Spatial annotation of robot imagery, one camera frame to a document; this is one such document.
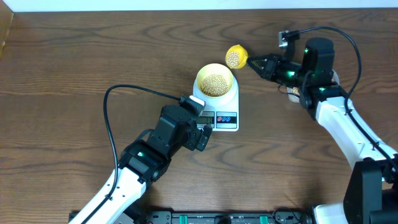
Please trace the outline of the yellow measuring scoop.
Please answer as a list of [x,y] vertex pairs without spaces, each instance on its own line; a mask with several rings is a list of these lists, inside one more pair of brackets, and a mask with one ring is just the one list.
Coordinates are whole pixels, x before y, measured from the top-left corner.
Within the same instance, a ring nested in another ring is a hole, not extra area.
[[247,52],[247,50],[246,50],[244,47],[242,47],[241,45],[238,44],[238,45],[234,45],[234,46],[230,47],[229,50],[228,50],[227,53],[226,53],[226,56],[227,56],[227,54],[228,54],[230,51],[237,51],[237,52],[239,52],[239,62],[240,62],[240,64],[239,64],[237,67],[232,68],[232,69],[240,69],[240,68],[243,68],[243,67],[246,65],[246,61],[247,61],[247,59],[248,59],[248,52]]

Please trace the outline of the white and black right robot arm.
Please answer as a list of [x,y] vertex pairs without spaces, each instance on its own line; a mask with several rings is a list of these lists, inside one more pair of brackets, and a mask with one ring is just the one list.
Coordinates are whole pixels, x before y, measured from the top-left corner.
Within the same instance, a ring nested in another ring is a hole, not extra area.
[[334,81],[334,56],[333,42],[316,37],[306,42],[301,64],[277,54],[246,62],[261,78],[298,88],[301,106],[352,168],[343,201],[313,207],[312,223],[397,223],[397,151],[377,137]]

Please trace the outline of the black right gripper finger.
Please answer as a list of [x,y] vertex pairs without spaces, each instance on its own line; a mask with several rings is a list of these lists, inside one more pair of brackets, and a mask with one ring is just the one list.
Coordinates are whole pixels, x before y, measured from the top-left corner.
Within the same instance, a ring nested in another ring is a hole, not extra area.
[[261,77],[270,78],[271,71],[267,62],[249,62],[248,65]]
[[267,54],[261,56],[248,57],[247,63],[277,63],[280,59],[279,54]]

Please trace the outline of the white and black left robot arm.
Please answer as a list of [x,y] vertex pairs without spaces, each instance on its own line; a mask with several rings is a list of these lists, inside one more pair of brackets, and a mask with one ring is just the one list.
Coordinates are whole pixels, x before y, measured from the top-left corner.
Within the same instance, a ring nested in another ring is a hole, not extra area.
[[101,190],[70,221],[71,223],[113,223],[131,204],[141,198],[152,183],[165,174],[171,157],[181,148],[203,151],[212,128],[197,128],[202,105],[164,106],[157,126],[147,140],[128,145]]

